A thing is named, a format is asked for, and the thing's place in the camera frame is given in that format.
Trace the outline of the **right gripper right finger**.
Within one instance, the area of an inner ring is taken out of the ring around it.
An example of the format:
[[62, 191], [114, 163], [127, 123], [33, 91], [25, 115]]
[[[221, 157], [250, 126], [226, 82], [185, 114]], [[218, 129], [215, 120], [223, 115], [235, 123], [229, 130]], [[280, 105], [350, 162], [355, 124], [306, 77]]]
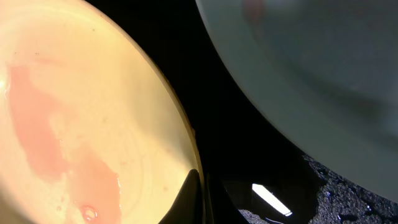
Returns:
[[220, 179], [211, 174], [205, 179], [205, 207], [208, 224], [249, 224], [233, 205]]

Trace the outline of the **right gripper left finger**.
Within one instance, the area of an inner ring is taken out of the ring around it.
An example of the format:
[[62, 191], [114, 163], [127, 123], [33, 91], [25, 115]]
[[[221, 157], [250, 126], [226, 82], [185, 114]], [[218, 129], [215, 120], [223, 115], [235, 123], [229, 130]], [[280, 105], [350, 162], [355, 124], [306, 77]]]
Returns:
[[196, 169], [188, 173], [170, 210], [159, 224], [202, 224], [202, 191]]

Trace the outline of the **yellow plate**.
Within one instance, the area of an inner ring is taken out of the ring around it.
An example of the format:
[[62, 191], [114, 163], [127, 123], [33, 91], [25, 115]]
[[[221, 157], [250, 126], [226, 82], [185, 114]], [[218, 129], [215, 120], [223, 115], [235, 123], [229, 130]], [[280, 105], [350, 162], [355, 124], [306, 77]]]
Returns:
[[200, 158], [163, 73], [86, 1], [1, 2], [1, 222], [159, 223]]

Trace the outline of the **light blue plate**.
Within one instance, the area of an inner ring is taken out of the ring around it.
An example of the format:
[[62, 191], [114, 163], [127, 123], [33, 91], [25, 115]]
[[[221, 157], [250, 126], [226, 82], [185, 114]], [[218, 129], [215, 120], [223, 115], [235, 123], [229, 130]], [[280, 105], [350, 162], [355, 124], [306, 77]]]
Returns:
[[198, 0], [252, 104], [303, 152], [397, 200], [397, 1]]

